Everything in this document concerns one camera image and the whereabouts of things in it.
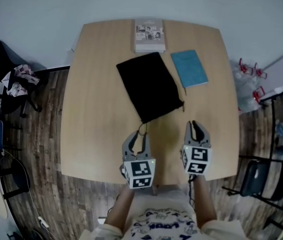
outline black drawstring bag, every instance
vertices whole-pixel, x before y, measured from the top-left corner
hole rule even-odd
[[[116,66],[143,124],[184,105],[158,52],[132,58]]]

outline teal book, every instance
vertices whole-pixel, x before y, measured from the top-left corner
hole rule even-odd
[[[208,83],[208,78],[195,50],[170,54],[184,88]]]

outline forearm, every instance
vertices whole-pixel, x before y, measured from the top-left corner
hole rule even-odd
[[[114,206],[107,215],[105,224],[112,225],[123,231],[134,194],[134,190],[130,189],[128,185],[122,189]]]
[[[205,223],[217,220],[217,215],[208,191],[205,177],[202,175],[197,176],[193,181],[193,188],[197,225],[201,228]]]

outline wooden floor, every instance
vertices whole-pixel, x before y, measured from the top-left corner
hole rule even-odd
[[[63,97],[68,71],[49,73],[49,81],[36,93],[42,112],[26,108],[28,117],[19,117],[19,110],[7,116],[7,120],[23,130],[6,130],[4,137],[22,151],[12,154],[25,165],[31,184],[31,193],[38,213],[50,226],[58,240],[77,240],[84,229],[92,231],[97,218],[105,217],[121,189],[121,185],[101,183],[73,178],[61,174],[60,130]],[[283,96],[275,101],[276,118],[283,122]],[[271,106],[240,116],[240,155],[268,157],[272,130]],[[11,159],[6,154],[1,164],[8,168]],[[261,230],[267,217],[276,209],[252,197],[227,196],[222,186],[240,186],[246,161],[242,161],[238,177],[209,182],[211,197],[221,220],[240,220],[246,235],[251,239],[269,239],[275,227]],[[271,166],[264,196],[272,194],[277,183],[275,175],[280,166]],[[17,187],[11,177],[5,178],[8,191]],[[26,230],[37,229],[44,236],[47,233],[39,227],[38,214],[29,193],[10,198],[17,221]],[[276,213],[278,222],[283,212]]]

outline book cover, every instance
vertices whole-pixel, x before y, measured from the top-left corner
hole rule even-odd
[[[164,52],[164,27],[161,19],[135,19],[135,51]]]
[[[208,78],[195,50],[175,52],[171,55],[184,88],[208,83]]]

